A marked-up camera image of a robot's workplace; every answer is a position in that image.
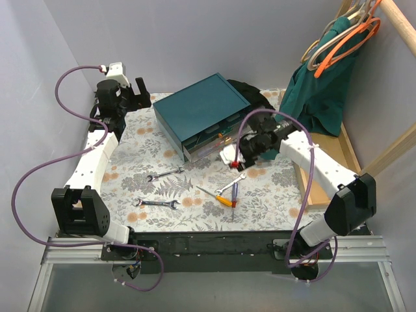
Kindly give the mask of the yellow handle screwdriver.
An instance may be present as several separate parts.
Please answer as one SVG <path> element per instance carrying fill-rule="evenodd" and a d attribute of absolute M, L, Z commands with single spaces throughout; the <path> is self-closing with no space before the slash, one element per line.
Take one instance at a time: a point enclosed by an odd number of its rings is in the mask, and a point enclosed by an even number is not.
<path fill-rule="evenodd" d="M 230 201 L 230 200 L 228 200 L 228 199 L 226 199 L 226 198 L 224 198 L 224 197 L 222 197 L 221 195 L 217 195 L 217 194 L 214 194 L 214 193 L 212 193 L 212 192 L 209 192 L 208 190 L 205 190 L 204 188 L 201 188 L 201 187 L 199 187 L 199 186 L 197 186 L 197 188 L 198 189 L 200 189 L 200 190 L 202 190 L 204 193 L 206 193 L 206 194 L 208 194 L 208 195 L 210 195 L 210 196 L 212 196 L 213 198 L 215 198 L 218 202 L 220 202 L 220 203 L 222 203 L 222 204 L 224 204 L 225 206 L 227 206 L 227 207 L 232 207 L 232 202 Z"/>

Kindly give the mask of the medium silver wrench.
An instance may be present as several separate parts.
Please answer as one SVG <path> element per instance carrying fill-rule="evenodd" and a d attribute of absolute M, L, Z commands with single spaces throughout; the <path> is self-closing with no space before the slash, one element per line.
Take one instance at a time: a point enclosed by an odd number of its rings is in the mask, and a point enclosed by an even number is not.
<path fill-rule="evenodd" d="M 168 172 L 163 172 L 161 174 L 148 175 L 147 179 L 148 179 L 148 182 L 154 182 L 154 181 L 158 180 L 161 177 L 165 177 L 165 176 L 169 176 L 169 175 L 173 175 L 173 174 L 181 174 L 184 171 L 185 170 L 182 167 L 178 167 L 175 170 L 171 170 L 171 171 L 168 171 Z"/>

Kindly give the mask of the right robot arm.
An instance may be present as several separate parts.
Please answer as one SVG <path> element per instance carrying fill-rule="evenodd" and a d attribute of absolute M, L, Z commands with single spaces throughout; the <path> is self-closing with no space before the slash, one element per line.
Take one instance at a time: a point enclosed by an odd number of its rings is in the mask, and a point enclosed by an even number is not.
<path fill-rule="evenodd" d="M 349 235 L 376 214 L 375 179 L 340 165 L 315 145 L 305 127 L 293 118 L 277 122 L 267 117 L 255 127 L 252 138 L 239 136 L 231 164 L 242 171 L 269 150 L 303 168 L 309 180 L 316 181 L 331 200 L 322 217 L 304 227 L 295 227 L 287 249 L 294 248 L 299 257 L 311 257 L 324 241 Z"/>

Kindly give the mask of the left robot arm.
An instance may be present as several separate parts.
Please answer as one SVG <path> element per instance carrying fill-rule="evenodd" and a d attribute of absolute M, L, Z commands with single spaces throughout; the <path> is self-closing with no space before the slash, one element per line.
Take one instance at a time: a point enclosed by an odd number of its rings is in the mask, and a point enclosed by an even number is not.
<path fill-rule="evenodd" d="M 100 193 L 106 167 L 126 127 L 126 114 L 151 107 L 143 78 L 137 77 L 135 81 L 139 94 L 115 78 L 97 84 L 85 145 L 87 153 L 81 156 L 65 186 L 54 189 L 51 194 L 61 232 L 115 242 L 117 254 L 125 260 L 137 255 L 138 244 L 129 238 L 131 230 L 127 226 L 111 220 Z"/>

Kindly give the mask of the blue red screwdriver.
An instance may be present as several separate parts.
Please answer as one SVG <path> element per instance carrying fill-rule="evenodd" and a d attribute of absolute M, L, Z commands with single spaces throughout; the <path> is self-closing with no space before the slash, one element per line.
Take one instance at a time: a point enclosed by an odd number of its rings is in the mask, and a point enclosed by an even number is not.
<path fill-rule="evenodd" d="M 238 198 L 238 183 L 234 183 L 231 192 L 231 221 L 234 221 L 235 217 L 235 208 L 237 205 L 237 198 Z"/>
<path fill-rule="evenodd" d="M 197 152 L 197 156 L 204 157 L 206 155 L 209 155 L 210 153 L 218 150 L 219 148 L 221 148 L 223 146 L 227 146 L 231 142 L 232 142 L 232 140 L 221 140 L 221 141 L 215 142 L 214 144 L 211 144 L 210 146 L 206 146 L 203 149 L 200 149 Z"/>

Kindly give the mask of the small silver wrench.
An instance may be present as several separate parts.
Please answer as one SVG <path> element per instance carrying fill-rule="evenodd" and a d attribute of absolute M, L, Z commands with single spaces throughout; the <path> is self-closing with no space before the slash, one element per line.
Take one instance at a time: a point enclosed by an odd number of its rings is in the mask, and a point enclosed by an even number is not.
<path fill-rule="evenodd" d="M 223 186 L 222 188 L 218 188 L 215 190 L 215 193 L 218 195 L 222 195 L 222 193 L 232 187 L 235 183 L 238 183 L 239 181 L 246 179 L 246 174 L 241 173 L 237 178 L 235 178 L 233 181 L 229 182 L 227 185 Z"/>

